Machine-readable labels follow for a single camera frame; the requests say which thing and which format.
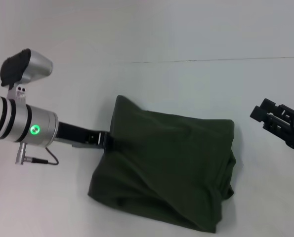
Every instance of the silver cylinder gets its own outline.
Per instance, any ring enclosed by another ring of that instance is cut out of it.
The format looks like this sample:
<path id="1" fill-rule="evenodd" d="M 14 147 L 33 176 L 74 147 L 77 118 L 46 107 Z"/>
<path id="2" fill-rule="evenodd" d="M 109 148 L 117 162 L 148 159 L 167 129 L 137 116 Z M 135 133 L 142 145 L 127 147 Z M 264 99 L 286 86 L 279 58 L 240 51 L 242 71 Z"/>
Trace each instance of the silver cylinder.
<path id="1" fill-rule="evenodd" d="M 0 140 L 47 147 L 58 127 L 54 112 L 0 97 Z"/>
<path id="2" fill-rule="evenodd" d="M 34 106 L 31 106 L 31 109 L 31 125 L 23 142 L 29 145 L 47 147 L 52 143 L 58 132 L 58 117 L 54 112 Z"/>

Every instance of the green cloth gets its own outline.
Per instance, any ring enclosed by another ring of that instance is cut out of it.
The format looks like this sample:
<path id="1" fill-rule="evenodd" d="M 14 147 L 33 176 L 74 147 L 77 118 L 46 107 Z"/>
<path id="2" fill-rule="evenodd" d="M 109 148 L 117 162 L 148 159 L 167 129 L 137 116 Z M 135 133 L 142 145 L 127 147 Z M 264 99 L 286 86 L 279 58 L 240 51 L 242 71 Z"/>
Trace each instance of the green cloth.
<path id="1" fill-rule="evenodd" d="M 88 195 L 138 216 L 215 233 L 236 160 L 234 123 L 144 111 L 118 96 L 115 138 Z"/>

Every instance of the green led light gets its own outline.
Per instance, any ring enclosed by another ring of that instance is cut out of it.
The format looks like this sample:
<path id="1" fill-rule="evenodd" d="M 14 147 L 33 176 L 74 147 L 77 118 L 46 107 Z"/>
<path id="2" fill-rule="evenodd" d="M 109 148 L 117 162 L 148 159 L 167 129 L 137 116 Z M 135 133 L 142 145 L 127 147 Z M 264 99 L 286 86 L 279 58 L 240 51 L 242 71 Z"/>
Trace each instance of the green led light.
<path id="1" fill-rule="evenodd" d="M 30 133 L 33 135 L 37 135 L 39 132 L 40 132 L 40 127 L 36 124 L 30 128 Z"/>

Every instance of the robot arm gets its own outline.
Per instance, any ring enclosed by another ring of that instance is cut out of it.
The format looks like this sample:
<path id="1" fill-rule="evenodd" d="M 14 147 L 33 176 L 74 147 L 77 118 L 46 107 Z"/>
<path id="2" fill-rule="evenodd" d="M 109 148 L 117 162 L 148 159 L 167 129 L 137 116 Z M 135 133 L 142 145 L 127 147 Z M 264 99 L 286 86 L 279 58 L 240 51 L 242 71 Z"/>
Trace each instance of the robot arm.
<path id="1" fill-rule="evenodd" d="M 47 147 L 53 141 L 78 148 L 105 149 L 112 141 L 106 131 L 93 131 L 60 122 L 56 113 L 26 104 L 24 84 L 47 77 L 52 62 L 25 49 L 4 61 L 0 77 L 8 86 L 7 98 L 0 97 L 0 140 L 20 143 L 16 163 L 32 161 L 25 156 L 26 145 Z"/>

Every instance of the dark green fabric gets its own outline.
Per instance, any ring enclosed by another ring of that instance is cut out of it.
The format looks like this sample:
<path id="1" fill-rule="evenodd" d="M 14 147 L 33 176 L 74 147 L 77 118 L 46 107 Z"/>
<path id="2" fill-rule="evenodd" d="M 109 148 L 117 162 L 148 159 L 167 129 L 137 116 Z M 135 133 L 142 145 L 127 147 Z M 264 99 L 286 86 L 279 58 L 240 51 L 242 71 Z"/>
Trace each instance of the dark green fabric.
<path id="1" fill-rule="evenodd" d="M 236 160 L 234 123 L 144 111 L 118 96 L 88 195 L 109 207 L 215 233 Z"/>

